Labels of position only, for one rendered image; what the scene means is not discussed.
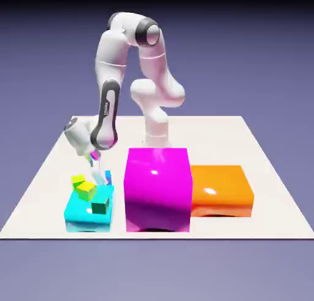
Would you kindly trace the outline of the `small yellow-green cube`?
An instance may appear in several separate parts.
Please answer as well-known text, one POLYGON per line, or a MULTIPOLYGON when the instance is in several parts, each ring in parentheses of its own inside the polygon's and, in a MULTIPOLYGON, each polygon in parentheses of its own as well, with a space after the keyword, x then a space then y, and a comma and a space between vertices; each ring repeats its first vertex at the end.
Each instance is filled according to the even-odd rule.
POLYGON ((90 202, 97 193, 97 186, 89 181, 84 181, 77 186, 78 198, 90 202))

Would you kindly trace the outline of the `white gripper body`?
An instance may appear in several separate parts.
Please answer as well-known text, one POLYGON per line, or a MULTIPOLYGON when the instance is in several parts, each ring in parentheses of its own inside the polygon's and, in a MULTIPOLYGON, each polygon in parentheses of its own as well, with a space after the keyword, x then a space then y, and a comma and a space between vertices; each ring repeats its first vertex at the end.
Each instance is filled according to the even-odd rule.
POLYGON ((91 174, 97 185, 108 185, 108 180, 105 177, 105 170, 102 166, 101 159, 93 160, 91 174))

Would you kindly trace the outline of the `large cyan box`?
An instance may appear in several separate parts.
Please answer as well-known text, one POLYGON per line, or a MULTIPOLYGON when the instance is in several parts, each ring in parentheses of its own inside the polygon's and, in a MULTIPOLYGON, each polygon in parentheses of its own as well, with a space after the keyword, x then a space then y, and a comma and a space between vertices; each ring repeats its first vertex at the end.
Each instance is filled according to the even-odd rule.
POLYGON ((91 202, 79 199, 77 192, 72 192, 64 210, 64 220, 67 232, 109 232, 112 222, 114 186, 97 186, 94 198, 109 198, 110 205, 106 215, 93 214, 91 202))

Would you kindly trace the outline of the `large magenta box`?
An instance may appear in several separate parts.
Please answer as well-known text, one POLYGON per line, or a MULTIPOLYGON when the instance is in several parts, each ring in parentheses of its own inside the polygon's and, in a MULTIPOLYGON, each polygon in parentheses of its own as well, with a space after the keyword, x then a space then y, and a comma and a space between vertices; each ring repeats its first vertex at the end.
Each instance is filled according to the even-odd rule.
POLYGON ((130 148, 124 173, 127 232, 189 232, 193 178, 186 148, 130 148))

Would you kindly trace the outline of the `small dark green cube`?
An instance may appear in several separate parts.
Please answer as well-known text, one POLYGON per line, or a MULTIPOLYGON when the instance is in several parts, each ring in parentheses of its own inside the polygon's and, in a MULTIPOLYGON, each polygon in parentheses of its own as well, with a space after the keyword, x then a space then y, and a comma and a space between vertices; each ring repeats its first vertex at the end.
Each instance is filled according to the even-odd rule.
POLYGON ((93 214, 106 215, 109 209, 110 199, 94 198, 91 202, 91 209, 93 214))

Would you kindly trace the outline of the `small yellow cube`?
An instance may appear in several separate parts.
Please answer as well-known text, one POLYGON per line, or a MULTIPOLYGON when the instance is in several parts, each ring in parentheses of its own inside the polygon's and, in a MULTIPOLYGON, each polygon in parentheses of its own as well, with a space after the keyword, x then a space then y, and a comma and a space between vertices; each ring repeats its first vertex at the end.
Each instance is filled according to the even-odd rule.
POLYGON ((71 182, 72 182, 74 191, 76 191, 77 187, 81 185, 84 181, 85 181, 85 177, 83 175, 76 175, 76 176, 71 177, 71 182))

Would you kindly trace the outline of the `large orange box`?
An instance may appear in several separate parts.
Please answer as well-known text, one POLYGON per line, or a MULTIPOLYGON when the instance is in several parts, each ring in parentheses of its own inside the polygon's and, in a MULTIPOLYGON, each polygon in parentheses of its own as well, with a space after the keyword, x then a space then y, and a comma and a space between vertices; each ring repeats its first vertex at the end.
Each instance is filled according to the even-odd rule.
POLYGON ((254 193, 239 165, 192 165, 192 217, 250 217, 254 193))

